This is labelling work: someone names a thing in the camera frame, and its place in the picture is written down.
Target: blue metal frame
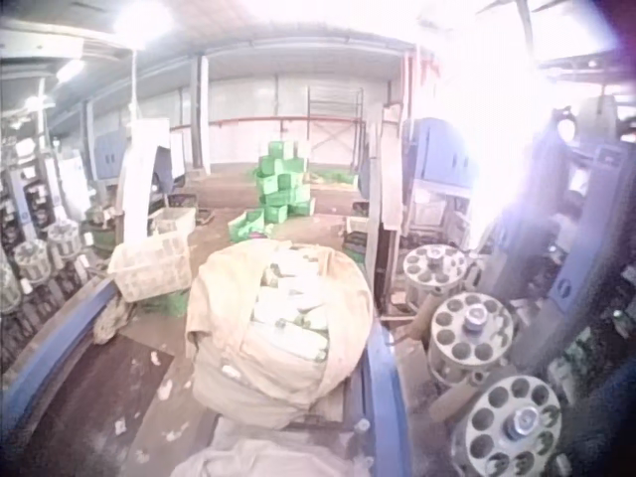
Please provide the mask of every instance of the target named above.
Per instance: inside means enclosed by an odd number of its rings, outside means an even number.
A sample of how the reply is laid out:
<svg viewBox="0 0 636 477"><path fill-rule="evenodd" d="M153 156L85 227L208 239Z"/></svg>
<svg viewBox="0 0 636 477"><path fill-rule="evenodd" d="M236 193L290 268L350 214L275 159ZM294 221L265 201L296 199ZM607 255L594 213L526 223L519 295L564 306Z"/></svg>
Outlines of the blue metal frame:
<svg viewBox="0 0 636 477"><path fill-rule="evenodd" d="M97 314L115 296L115 292L112 279L103 280L90 296L70 311L68 320L40 345L31 361L3 394L0 441L4 442L20 421L29 415L55 370L90 330Z"/></svg>
<svg viewBox="0 0 636 477"><path fill-rule="evenodd" d="M389 332L374 319L363 355L363 404L371 423L367 455L374 456L374 477L410 477L406 411Z"/></svg>

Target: white wall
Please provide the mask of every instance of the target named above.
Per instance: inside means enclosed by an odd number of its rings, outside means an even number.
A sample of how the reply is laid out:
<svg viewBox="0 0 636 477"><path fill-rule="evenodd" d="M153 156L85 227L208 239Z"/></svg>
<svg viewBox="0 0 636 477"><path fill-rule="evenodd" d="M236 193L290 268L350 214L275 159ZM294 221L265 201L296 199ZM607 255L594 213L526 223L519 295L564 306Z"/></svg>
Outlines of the white wall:
<svg viewBox="0 0 636 477"><path fill-rule="evenodd" d="M211 121L272 116L307 115L307 88L333 88L337 91L364 92L363 112L367 121L379 122L383 105L388 100L388 84L381 80L335 76L285 75L248 79L228 79L210 83ZM141 117L168 117L172 128L190 124L190 92L187 87L142 99ZM129 121L127 106L98 116L94 134L113 131ZM186 161L192 161L189 128L179 129L184 135ZM311 121L309 138L315 147L312 162L349 165L352 160L354 127L348 122ZM307 120L255 120L212 124L210 126L211 160L214 164L256 162L261 144L275 139L306 139ZM79 133L63 139L63 148L80 147Z"/></svg>

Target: dirty floor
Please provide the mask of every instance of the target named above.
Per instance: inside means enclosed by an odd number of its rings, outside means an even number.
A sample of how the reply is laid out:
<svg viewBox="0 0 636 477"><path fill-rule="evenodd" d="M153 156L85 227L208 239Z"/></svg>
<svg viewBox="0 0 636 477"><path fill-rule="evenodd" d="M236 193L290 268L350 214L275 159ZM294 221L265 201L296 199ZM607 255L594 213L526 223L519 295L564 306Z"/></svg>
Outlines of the dirty floor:
<svg viewBox="0 0 636 477"><path fill-rule="evenodd" d="M228 222L244 209L257 207L248 169L215 171L182 191L196 192L200 207L215 211L210 223L190 235L193 274L211 253L231 244ZM273 237L341 249L344 216L351 214L354 201L361 200L359 193L351 186L313 185L312 196L317 199L316 215L275 226ZM42 411L25 454L29 462L21 466L20 475L169 476L176 465L205 447L223 447L243 435L244 429L236 430L235 424L193 398L184 329L184 318L138 312L107 345L86 343L74 357L78 364ZM421 344L406 340L396 347L396 356L413 475L452 475L442 457L446 428L431 430L426 417L435 389L425 372ZM329 431L324 432L325 442L335 442ZM420 455L422 448L432 452Z"/></svg>
<svg viewBox="0 0 636 477"><path fill-rule="evenodd" d="M190 235L194 274L231 244L228 221L242 211L215 209ZM275 226L273 237L340 249L343 225L316 214ZM184 318L139 311L108 344L87 345L43 411L20 474L169 476L210 445L218 417L192 397L184 327Z"/></svg>

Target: burlap sack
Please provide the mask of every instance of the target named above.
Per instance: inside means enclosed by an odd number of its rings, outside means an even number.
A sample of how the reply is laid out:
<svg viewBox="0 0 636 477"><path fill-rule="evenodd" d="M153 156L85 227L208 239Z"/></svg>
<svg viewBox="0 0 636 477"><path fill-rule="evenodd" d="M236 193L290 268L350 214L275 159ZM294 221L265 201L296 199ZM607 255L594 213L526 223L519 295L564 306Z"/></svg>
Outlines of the burlap sack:
<svg viewBox="0 0 636 477"><path fill-rule="evenodd" d="M324 283L329 354L304 360L250 326L264 270L290 242L249 240L213 253L190 292L186 353L195 365L194 396L234 420L281 428L305 414L355 369L372 324L371 294L343 253L316 246Z"/></svg>
<svg viewBox="0 0 636 477"><path fill-rule="evenodd" d="M207 448L178 465L171 477L369 477L364 461L301 443L242 439L229 450Z"/></svg>

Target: stacked green crates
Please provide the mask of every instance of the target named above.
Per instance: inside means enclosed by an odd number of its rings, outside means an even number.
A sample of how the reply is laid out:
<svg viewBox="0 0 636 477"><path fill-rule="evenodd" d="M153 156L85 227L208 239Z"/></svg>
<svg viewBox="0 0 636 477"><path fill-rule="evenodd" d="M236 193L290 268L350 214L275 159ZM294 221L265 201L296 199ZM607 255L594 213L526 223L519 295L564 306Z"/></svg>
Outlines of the stacked green crates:
<svg viewBox="0 0 636 477"><path fill-rule="evenodd" d="M271 141L267 155L258 161L256 185L265 221L281 224L288 216L310 216L315 200L311 198L309 184L304 184L307 172L303 149L293 141Z"/></svg>

